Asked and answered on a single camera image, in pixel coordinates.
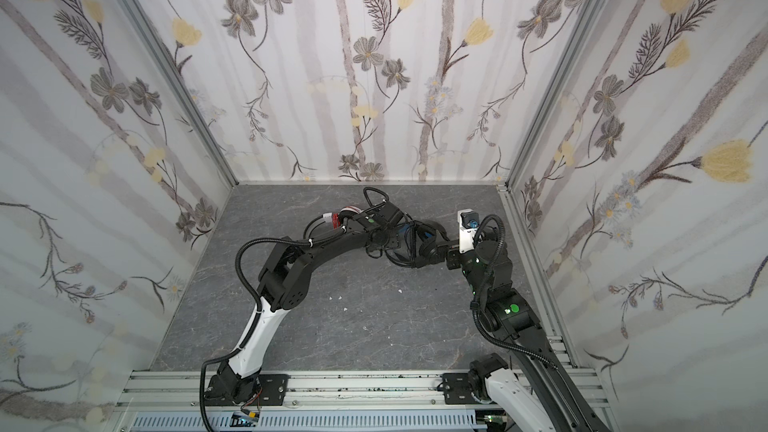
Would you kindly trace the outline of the white black headphones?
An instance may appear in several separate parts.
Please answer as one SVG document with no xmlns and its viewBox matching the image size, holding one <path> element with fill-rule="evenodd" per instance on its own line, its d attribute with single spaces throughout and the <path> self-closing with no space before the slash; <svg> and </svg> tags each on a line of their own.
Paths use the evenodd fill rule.
<svg viewBox="0 0 768 432">
<path fill-rule="evenodd" d="M 346 206 L 340 209 L 338 212 L 325 212 L 314 217 L 305 227 L 302 238 L 308 240 L 312 237 L 312 234 L 322 225 L 330 224 L 333 229 L 341 227 L 346 219 L 362 212 L 362 209 L 357 206 Z"/>
</svg>

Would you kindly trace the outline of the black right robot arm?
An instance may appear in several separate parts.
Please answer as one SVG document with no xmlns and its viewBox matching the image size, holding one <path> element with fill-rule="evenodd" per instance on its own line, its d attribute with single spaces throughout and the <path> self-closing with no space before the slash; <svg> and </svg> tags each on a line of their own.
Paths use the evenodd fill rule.
<svg viewBox="0 0 768 432">
<path fill-rule="evenodd" d="M 526 391 L 494 353 L 471 363 L 470 396 L 501 407 L 521 431 L 607 431 L 551 348 L 538 315 L 512 285 L 502 219 L 464 209 L 457 223 L 458 239 L 443 246 L 446 266 L 467 280 L 469 309 L 482 338 L 512 353 L 531 388 Z"/>
</svg>

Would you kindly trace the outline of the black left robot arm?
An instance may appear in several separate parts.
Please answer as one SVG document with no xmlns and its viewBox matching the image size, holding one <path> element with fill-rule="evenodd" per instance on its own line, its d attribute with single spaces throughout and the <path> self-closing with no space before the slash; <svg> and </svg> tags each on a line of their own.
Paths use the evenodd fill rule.
<svg viewBox="0 0 768 432">
<path fill-rule="evenodd" d="M 346 206 L 313 219 L 300 239 L 260 237 L 243 244 L 235 255 L 235 273 L 254 299 L 254 309 L 227 354 L 203 362 L 199 410 L 203 427 L 212 431 L 206 406 L 210 400 L 233 405 L 247 402 L 263 390 L 259 374 L 266 350 L 284 317 L 306 299 L 313 272 L 347 252 L 371 248 L 384 254 L 396 248 L 409 216 L 381 189 L 363 188 L 366 206 Z M 247 279 L 243 258 L 256 245 L 273 246 L 256 285 Z"/>
</svg>

